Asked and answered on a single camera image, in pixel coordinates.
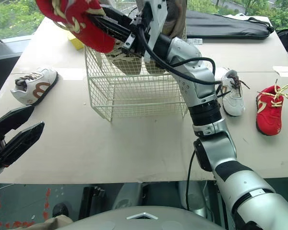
red shoe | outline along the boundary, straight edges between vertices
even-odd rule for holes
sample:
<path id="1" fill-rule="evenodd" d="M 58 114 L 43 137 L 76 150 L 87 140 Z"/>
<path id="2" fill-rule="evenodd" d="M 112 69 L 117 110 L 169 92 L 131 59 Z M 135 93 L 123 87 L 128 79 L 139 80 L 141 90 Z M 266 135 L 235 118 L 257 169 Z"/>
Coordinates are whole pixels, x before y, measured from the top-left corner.
<path id="1" fill-rule="evenodd" d="M 62 29 L 72 32 L 86 46 L 101 53 L 113 50 L 115 39 L 88 18 L 88 14 L 105 14 L 98 0 L 36 0 L 36 3 L 46 17 Z"/>
<path id="2" fill-rule="evenodd" d="M 275 83 L 261 91 L 256 97 L 256 127 L 264 135 L 273 136 L 282 129 L 283 101 L 284 97 L 288 99 L 288 93 L 283 93 L 285 89 L 288 89 L 288 85 L 280 88 Z"/>

black case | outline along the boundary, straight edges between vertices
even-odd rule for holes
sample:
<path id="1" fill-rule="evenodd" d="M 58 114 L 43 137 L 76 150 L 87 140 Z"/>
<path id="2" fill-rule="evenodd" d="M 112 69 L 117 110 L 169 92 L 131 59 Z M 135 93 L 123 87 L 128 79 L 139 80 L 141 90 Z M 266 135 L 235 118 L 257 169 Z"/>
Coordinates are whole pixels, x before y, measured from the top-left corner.
<path id="1" fill-rule="evenodd" d="M 222 15 L 210 15 L 196 11 L 187 11 L 188 38 L 241 38 L 266 39 L 274 28 L 267 22 L 253 17 L 238 20 Z"/>

wire basket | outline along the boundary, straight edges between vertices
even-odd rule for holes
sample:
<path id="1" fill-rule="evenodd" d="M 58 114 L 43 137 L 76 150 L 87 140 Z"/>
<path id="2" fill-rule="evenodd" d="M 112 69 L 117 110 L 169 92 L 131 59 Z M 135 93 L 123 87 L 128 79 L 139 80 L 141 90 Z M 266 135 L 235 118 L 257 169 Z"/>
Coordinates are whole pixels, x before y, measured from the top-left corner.
<path id="1" fill-rule="evenodd" d="M 132 2 L 117 3 L 117 9 L 130 17 L 137 13 Z M 108 121 L 114 117 L 147 115 L 184 117 L 187 106 L 168 72 L 155 67 L 154 62 L 144 63 L 143 58 L 135 56 L 126 57 L 121 66 L 116 57 L 85 47 L 90 103 L 101 117 Z"/>

white shoe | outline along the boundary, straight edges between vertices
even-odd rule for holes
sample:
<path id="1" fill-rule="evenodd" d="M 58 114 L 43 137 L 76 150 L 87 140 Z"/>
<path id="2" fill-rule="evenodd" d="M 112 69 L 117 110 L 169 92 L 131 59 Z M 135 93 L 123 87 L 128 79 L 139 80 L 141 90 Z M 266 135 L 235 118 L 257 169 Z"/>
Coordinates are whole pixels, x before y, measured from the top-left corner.
<path id="1" fill-rule="evenodd" d="M 222 78 L 223 108 L 230 116 L 241 116 L 245 110 L 241 83 L 249 88 L 243 81 L 239 80 L 237 72 L 229 70 Z"/>
<path id="2" fill-rule="evenodd" d="M 38 68 L 35 72 L 15 80 L 13 96 L 22 104 L 39 104 L 59 79 L 58 73 L 51 68 Z"/>

silver robot arm segment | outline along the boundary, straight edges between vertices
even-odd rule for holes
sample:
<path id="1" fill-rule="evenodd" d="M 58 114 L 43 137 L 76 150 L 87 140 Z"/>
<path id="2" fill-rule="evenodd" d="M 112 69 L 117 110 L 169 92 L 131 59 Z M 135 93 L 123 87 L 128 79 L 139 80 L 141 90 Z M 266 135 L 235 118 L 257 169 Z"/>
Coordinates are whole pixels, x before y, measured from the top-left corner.
<path id="1" fill-rule="evenodd" d="M 200 51 L 174 38 L 168 49 L 167 62 L 201 57 Z M 214 81 L 203 61 L 175 67 L 200 80 Z M 227 208 L 239 229 L 288 230 L 288 202 L 256 172 L 237 161 L 236 148 L 220 113 L 214 85 L 202 85 L 175 74 L 180 92 L 189 108 L 197 160 L 202 169 L 212 172 Z"/>

